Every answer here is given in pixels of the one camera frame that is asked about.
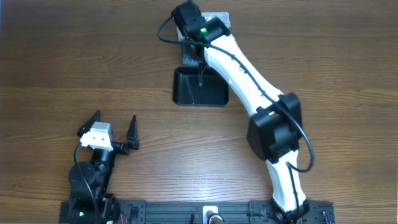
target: wooden table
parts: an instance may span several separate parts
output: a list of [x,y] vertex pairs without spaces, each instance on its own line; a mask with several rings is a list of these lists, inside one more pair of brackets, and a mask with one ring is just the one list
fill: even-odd
[[[0,222],[58,221],[76,132],[97,109],[120,141],[138,117],[141,148],[117,159],[111,180],[118,198],[271,199],[267,167],[246,141],[248,116],[232,91],[224,108],[172,101],[180,47],[156,32],[179,2],[2,1]],[[397,2],[197,4],[229,11],[253,65],[300,97],[316,155],[313,170],[300,175],[307,197],[334,202],[338,223],[395,223]],[[176,37],[175,26],[164,32]]]

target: wooden surface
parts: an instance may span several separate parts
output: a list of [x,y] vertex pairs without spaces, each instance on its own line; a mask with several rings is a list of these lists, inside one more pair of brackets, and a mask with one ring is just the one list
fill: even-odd
[[[248,116],[177,106],[180,47],[158,41],[179,1],[3,0],[0,46],[0,222],[57,222],[68,200],[78,128],[95,112],[123,141],[109,191],[150,201],[269,200],[268,170],[246,142]],[[398,152],[397,1],[197,1],[229,11],[248,59],[302,100],[316,164],[301,174],[336,221],[395,223]],[[175,38],[175,26],[165,28]],[[302,143],[299,166],[308,152]],[[82,150],[80,159],[90,158]]]

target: wooden tabletop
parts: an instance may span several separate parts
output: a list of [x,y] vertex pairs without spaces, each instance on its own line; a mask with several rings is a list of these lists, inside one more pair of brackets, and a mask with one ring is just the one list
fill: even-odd
[[[172,101],[179,46],[156,32],[180,1],[3,0],[0,46],[0,222],[57,222],[70,193],[76,132],[100,109],[124,141],[136,114],[139,151],[119,156],[109,192],[148,201],[269,200],[265,163],[246,141],[248,115]],[[274,86],[295,92],[315,147],[301,174],[336,221],[395,223],[398,4],[197,1],[228,11],[240,47]],[[176,38],[174,25],[164,30]],[[81,150],[88,160],[92,151]],[[301,142],[299,167],[308,152]]]

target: white arm segment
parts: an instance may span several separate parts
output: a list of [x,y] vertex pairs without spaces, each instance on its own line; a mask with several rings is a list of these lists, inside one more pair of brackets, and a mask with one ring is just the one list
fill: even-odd
[[[213,40],[211,44],[235,55],[235,57],[237,57],[250,71],[253,77],[260,84],[261,88],[273,100],[278,101],[278,96],[283,95],[280,90],[267,82],[267,80],[253,67],[242,53],[232,34],[229,36],[223,35],[216,40]],[[232,60],[230,56],[212,48],[205,48],[204,51],[207,64],[211,68],[214,68],[229,83],[235,94],[243,102],[249,116],[256,114],[256,109],[258,107],[267,108],[272,104],[267,100],[267,98],[265,98],[265,96],[262,96],[249,75],[245,74],[239,64]]]
[[[244,56],[235,38],[229,36],[221,36],[211,42],[212,45],[227,50],[235,55],[244,66],[250,71],[261,88],[275,101],[279,101],[278,96],[283,93],[272,86],[267,80],[253,67],[249,60]],[[257,113],[257,108],[267,108],[272,103],[262,96],[257,86],[251,80],[249,75],[240,68],[239,63],[219,50],[205,48],[204,55],[206,63],[214,68],[230,85],[235,94],[243,102],[244,107],[248,111],[249,116]],[[292,181],[290,179],[289,170],[286,162],[289,161],[293,166],[297,166],[297,155],[299,151],[290,151],[279,159],[279,162],[272,164],[266,160],[268,170],[271,176],[272,186],[274,187],[273,198],[279,207],[285,212],[295,210],[296,202],[293,194]],[[294,183],[298,193],[298,204],[303,204],[305,194],[300,186],[299,174],[293,170]]]
[[[279,162],[276,164],[272,164],[266,160],[269,175],[272,180],[272,186],[274,188],[274,194],[272,197],[278,206],[284,210],[284,212],[295,210],[297,207],[293,193],[292,180],[290,179],[290,173],[286,162],[290,162],[293,166],[297,167],[298,154],[298,150],[295,152],[290,151],[279,158]],[[292,173],[298,197],[298,204],[302,205],[306,197],[301,189],[299,173],[295,170],[292,170]]]

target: black cable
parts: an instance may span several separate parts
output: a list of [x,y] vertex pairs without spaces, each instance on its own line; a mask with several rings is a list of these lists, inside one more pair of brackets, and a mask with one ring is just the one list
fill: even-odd
[[83,171],[81,170],[81,167],[79,165],[79,161],[77,159],[80,146],[81,146],[81,142],[79,141],[79,144],[77,144],[76,150],[75,150],[75,165],[77,166],[77,169],[79,171],[80,177],[83,179],[84,183],[86,184],[87,189],[88,189],[88,191],[90,193],[91,200],[93,201],[94,211],[95,211],[95,222],[94,222],[94,224],[97,224],[98,223],[98,215],[100,214],[100,212],[98,211],[97,201],[94,198],[94,195],[93,195],[93,192],[91,191],[90,185],[88,184],[88,182],[87,182],[87,180],[86,180],[86,178],[85,178],[85,176],[83,174]]
[[301,128],[301,126],[298,124],[298,122],[293,118],[293,116],[292,116],[287,110],[285,110],[285,108],[284,108],[283,106],[281,106],[281,105],[278,104],[275,100],[273,100],[273,99],[261,88],[260,84],[258,84],[258,82],[257,82],[256,79],[252,76],[252,74],[249,72],[249,70],[243,65],[243,63],[242,63],[238,58],[235,57],[235,55],[229,53],[228,51],[226,51],[226,50],[224,50],[224,49],[222,49],[222,48],[216,47],[216,46],[211,45],[211,44],[205,44],[205,43],[196,42],[196,41],[193,41],[193,40],[167,40],[167,39],[163,38],[160,32],[162,31],[163,27],[164,27],[170,20],[172,20],[172,19],[173,19],[173,17],[170,16],[170,17],[169,17],[166,21],[164,21],[163,24],[159,27],[159,30],[158,30],[158,32],[157,32],[157,35],[158,35],[159,39],[160,39],[161,41],[164,41],[164,42],[170,43],[170,44],[180,44],[180,45],[188,45],[188,44],[189,44],[189,45],[196,45],[196,46],[202,46],[202,47],[209,47],[209,48],[212,48],[212,49],[219,50],[220,52],[223,52],[224,54],[230,56],[233,60],[235,60],[235,61],[239,64],[239,66],[244,70],[244,72],[245,72],[247,75],[249,75],[249,77],[250,77],[251,80],[254,82],[254,84],[257,86],[257,88],[260,90],[260,92],[262,93],[262,95],[265,96],[273,105],[275,105],[275,107],[276,107],[280,112],[282,112],[282,114],[283,114],[284,116],[286,116],[287,119],[289,119],[289,121],[298,129],[298,131],[299,131],[299,132],[301,133],[301,135],[303,136],[305,142],[307,143],[308,150],[309,150],[309,152],[310,152],[310,163],[309,163],[308,167],[307,167],[306,169],[299,169],[299,168],[293,166],[293,165],[292,165],[291,163],[289,163],[289,162],[287,163],[287,165],[288,165],[290,168],[292,168],[293,170],[296,170],[297,172],[308,172],[308,171],[310,171],[310,169],[311,169],[312,166],[313,166],[314,160],[315,160],[315,155],[314,155],[314,152],[313,152],[313,146],[312,146],[312,144],[311,144],[311,142],[310,142],[310,140],[309,140],[307,134],[306,134],[305,131]]

